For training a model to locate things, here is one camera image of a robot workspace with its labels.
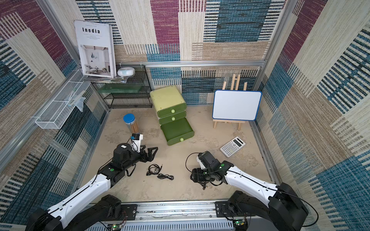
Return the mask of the green drawer cabinet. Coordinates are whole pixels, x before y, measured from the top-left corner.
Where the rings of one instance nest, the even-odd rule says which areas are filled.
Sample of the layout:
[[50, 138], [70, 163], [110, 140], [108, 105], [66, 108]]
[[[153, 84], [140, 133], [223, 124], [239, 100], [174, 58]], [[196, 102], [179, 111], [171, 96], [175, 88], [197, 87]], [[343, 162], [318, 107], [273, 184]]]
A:
[[195, 132], [186, 118], [187, 104], [176, 86], [153, 90], [150, 98], [168, 146], [194, 136]]

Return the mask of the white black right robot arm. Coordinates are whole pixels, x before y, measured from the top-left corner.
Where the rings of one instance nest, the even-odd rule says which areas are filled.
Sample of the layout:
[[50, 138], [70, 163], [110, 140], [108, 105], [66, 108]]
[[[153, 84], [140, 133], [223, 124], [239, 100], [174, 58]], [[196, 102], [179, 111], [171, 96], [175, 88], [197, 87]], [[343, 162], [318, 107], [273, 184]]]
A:
[[299, 231], [305, 224], [310, 204], [285, 183], [276, 185], [253, 177], [230, 162], [200, 161], [192, 170], [195, 183], [219, 181], [238, 188], [229, 198], [232, 213], [250, 213], [274, 224], [279, 231]]

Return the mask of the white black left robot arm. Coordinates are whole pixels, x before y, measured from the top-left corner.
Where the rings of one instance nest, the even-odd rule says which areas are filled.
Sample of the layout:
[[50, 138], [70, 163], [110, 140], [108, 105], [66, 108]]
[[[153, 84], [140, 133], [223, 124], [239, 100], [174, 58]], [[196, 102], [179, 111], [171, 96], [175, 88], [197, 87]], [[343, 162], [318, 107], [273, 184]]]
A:
[[128, 143], [119, 144], [113, 158], [105, 163], [84, 186], [47, 210], [37, 209], [29, 216], [27, 231], [84, 231], [103, 219], [122, 217], [121, 201], [108, 195], [95, 206], [86, 207], [98, 196], [108, 191], [125, 176], [130, 177], [130, 167], [138, 162], [153, 161], [157, 147], [144, 145], [135, 151]]

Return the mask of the black braided earphones left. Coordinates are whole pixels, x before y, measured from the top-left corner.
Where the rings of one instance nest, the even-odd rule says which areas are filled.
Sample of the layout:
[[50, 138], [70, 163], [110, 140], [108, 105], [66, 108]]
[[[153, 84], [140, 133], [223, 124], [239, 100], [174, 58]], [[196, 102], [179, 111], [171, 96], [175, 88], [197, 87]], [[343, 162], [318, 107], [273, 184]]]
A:
[[164, 179], [168, 179], [168, 180], [171, 180], [171, 181], [174, 180], [173, 175], [163, 174], [163, 173], [161, 173], [161, 170], [162, 170], [162, 166], [159, 166], [158, 164], [152, 164], [148, 167], [146, 176], [153, 176], [154, 175], [154, 176], [157, 176], [157, 178], [160, 179], [160, 180], [164, 180]]

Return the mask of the grey calculator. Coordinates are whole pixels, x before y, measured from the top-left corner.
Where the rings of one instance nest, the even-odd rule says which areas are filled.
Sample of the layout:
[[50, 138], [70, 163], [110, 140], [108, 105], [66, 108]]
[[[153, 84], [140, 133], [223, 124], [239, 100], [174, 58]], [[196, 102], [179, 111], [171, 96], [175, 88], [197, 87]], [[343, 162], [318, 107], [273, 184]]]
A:
[[220, 151], [227, 157], [233, 156], [241, 148], [245, 146], [245, 142], [240, 137], [235, 137], [220, 148]]

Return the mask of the clear pencil tub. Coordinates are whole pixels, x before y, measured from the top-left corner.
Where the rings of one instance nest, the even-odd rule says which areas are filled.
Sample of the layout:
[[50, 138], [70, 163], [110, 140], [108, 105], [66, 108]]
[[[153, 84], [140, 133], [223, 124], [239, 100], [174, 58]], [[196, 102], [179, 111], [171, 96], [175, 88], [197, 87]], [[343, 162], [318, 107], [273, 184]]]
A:
[[123, 117], [123, 121], [125, 122], [125, 124], [128, 126], [128, 128], [130, 129], [131, 133], [139, 133], [139, 127], [138, 127], [138, 124], [136, 122], [136, 118], [134, 116], [134, 114], [126, 114], [124, 117]]

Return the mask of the blue framed whiteboard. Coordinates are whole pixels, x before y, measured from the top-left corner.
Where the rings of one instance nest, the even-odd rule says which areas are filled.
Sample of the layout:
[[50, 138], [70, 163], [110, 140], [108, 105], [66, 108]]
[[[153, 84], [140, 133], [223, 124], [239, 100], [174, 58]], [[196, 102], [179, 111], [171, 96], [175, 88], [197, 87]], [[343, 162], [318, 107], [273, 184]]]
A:
[[214, 93], [213, 119], [254, 121], [262, 99], [260, 91], [217, 90]]

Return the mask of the white oval device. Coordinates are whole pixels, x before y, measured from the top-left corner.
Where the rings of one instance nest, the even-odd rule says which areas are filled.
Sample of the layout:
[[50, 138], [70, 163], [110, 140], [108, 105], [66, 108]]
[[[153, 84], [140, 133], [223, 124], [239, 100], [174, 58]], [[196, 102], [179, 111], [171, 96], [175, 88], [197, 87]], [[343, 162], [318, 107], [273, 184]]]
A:
[[132, 77], [135, 75], [135, 69], [133, 67], [121, 67], [117, 71], [119, 77]]

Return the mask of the Inedia magazine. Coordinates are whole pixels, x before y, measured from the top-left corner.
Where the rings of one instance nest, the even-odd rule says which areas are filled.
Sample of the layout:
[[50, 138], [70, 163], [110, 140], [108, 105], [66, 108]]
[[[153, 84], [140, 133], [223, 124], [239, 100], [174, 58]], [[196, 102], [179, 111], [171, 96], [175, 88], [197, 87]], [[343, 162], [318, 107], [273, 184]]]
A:
[[82, 72], [86, 76], [117, 76], [113, 31], [109, 24], [74, 21]]

